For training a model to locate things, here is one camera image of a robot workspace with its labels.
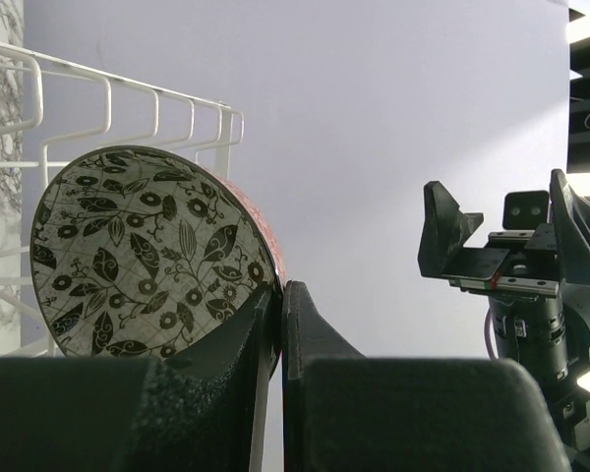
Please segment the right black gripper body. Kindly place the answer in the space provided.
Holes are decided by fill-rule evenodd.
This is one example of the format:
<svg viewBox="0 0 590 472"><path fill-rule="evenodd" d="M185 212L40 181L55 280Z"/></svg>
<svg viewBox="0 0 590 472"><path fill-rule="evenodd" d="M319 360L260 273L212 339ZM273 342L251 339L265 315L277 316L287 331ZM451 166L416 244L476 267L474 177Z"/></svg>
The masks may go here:
<svg viewBox="0 0 590 472"><path fill-rule="evenodd" d="M509 249L489 280L450 285L489 300L484 334L491 358L516 361L534 378L566 446L590 448L590 287L559 279L546 191L509 193L502 228L486 247Z"/></svg>

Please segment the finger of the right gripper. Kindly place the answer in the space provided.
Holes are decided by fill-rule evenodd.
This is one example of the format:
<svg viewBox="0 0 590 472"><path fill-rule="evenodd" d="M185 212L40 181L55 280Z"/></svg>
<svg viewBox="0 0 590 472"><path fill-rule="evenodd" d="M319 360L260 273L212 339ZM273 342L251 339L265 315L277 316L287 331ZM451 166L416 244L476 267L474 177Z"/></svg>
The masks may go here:
<svg viewBox="0 0 590 472"><path fill-rule="evenodd" d="M560 169L551 173L550 197L560 277L590 286L590 202L575 193Z"/></svg>
<svg viewBox="0 0 590 472"><path fill-rule="evenodd" d="M424 186L424 225L418 251L426 278L492 278L509 249L465 247L484 221L482 212L464 213L440 181Z"/></svg>

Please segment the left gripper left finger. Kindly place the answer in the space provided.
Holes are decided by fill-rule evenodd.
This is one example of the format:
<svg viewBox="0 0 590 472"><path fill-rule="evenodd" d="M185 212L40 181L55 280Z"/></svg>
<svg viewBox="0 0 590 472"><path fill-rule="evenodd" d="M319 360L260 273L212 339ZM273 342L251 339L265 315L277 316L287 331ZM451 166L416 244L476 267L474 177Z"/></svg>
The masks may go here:
<svg viewBox="0 0 590 472"><path fill-rule="evenodd" d="M258 471L274 293L165 361L0 358L0 471Z"/></svg>

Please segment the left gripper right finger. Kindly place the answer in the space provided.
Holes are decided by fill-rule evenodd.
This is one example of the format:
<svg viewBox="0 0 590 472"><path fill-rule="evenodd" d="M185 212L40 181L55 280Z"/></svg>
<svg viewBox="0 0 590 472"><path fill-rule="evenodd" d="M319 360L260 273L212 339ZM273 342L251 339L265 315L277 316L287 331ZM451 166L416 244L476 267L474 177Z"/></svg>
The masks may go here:
<svg viewBox="0 0 590 472"><path fill-rule="evenodd" d="M368 358L289 282L281 315L288 471L566 471L532 377L509 360Z"/></svg>

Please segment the red floral bowl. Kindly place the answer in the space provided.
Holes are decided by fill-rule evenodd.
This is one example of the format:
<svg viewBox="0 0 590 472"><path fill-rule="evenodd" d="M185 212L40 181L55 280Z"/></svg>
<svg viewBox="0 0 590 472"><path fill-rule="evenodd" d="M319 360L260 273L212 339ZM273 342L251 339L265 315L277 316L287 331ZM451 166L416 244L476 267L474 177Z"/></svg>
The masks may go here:
<svg viewBox="0 0 590 472"><path fill-rule="evenodd" d="M261 211L233 183L169 151L102 147L44 190L32 286L66 357L166 360L231 319L285 266Z"/></svg>

